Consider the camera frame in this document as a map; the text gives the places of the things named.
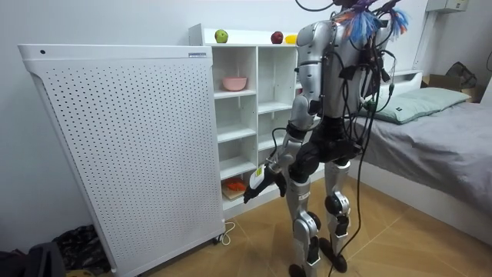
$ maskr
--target wooden floor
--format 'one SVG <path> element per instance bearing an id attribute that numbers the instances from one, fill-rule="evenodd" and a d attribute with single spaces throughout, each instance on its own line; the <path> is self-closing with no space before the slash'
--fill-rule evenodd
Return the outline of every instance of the wooden floor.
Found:
<path id="1" fill-rule="evenodd" d="M 356 183 L 347 181 L 351 227 L 357 228 Z M 328 237 L 323 180 L 311 187 L 310 211 L 322 221 Z M 344 276 L 492 276 L 492 248 L 369 186 L 361 186 L 362 230 L 344 251 Z M 286 277 L 293 262 L 291 220 L 285 199 L 276 199 L 231 220 L 229 246 L 204 245 L 148 272 L 152 277 Z M 330 262 L 321 254 L 318 276 Z M 332 276 L 343 276 L 334 273 Z"/>

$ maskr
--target white shelf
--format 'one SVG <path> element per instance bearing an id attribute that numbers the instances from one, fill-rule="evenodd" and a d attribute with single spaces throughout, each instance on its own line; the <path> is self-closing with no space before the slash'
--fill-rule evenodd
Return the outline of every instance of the white shelf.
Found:
<path id="1" fill-rule="evenodd" d="M 217 142 L 229 142 L 235 139 L 242 139 L 250 135 L 256 135 L 256 131 L 243 125 L 232 125 L 217 128 Z"/>
<path id="2" fill-rule="evenodd" d="M 236 157 L 222 161 L 219 166 L 221 168 L 221 180 L 256 169 L 256 165 L 248 161 L 245 157 Z"/>
<path id="3" fill-rule="evenodd" d="M 283 135 L 275 136 L 275 140 L 277 141 L 277 145 L 281 145 L 284 141 Z M 258 151 L 263 151 L 267 149 L 272 149 L 275 147 L 274 140 L 271 135 L 259 135 L 258 136 Z"/>
<path id="4" fill-rule="evenodd" d="M 275 184 L 269 185 L 263 192 L 260 192 L 260 194 L 257 197 L 261 197 L 269 192 L 274 192 L 274 191 L 278 191 L 277 185 Z M 224 195 L 222 196 L 222 208 L 224 209 L 224 211 L 232 209 L 238 205 L 244 205 L 244 200 L 242 196 L 232 200 L 228 199 Z"/>
<path id="5" fill-rule="evenodd" d="M 205 46 L 211 47 L 295 47 L 290 44 L 248 44 L 248 43 L 205 43 Z"/>
<path id="6" fill-rule="evenodd" d="M 227 91 L 218 91 L 214 92 L 215 99 L 223 99 L 223 98 L 232 98 L 232 97 L 240 97 L 246 95 L 255 95 L 256 91 L 251 89 L 245 89 L 240 92 L 227 92 Z"/>
<path id="7" fill-rule="evenodd" d="M 292 105 L 288 105 L 280 102 L 258 103 L 258 114 L 262 115 L 269 112 L 284 111 L 290 108 L 292 108 Z"/>

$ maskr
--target green apple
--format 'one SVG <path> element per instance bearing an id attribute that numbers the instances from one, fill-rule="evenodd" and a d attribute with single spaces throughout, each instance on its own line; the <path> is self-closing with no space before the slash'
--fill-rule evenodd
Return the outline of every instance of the green apple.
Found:
<path id="1" fill-rule="evenodd" d="M 217 43 L 225 43 L 228 41 L 229 35 L 226 31 L 220 29 L 215 32 L 215 41 Z"/>

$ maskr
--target gray bedsheet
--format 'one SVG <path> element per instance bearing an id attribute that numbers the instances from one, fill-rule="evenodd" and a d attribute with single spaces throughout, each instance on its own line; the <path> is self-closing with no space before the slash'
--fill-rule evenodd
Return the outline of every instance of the gray bedsheet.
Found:
<path id="1" fill-rule="evenodd" d="M 405 125 L 374 120 L 365 161 L 492 216 L 491 146 L 492 108 L 462 103 Z"/>

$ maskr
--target gray pillow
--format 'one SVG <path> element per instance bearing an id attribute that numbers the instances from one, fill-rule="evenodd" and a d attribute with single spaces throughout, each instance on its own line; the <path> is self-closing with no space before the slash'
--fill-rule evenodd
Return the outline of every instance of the gray pillow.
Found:
<path id="1" fill-rule="evenodd" d="M 420 88 L 391 97 L 386 108 L 374 117 L 387 122 L 404 124 L 421 116 L 440 112 L 468 98 L 470 98 L 469 95 L 443 88 Z M 381 109 L 384 104 L 386 104 L 386 99 L 380 99 L 377 110 Z M 362 109 L 361 115 L 367 116 L 367 111 Z"/>

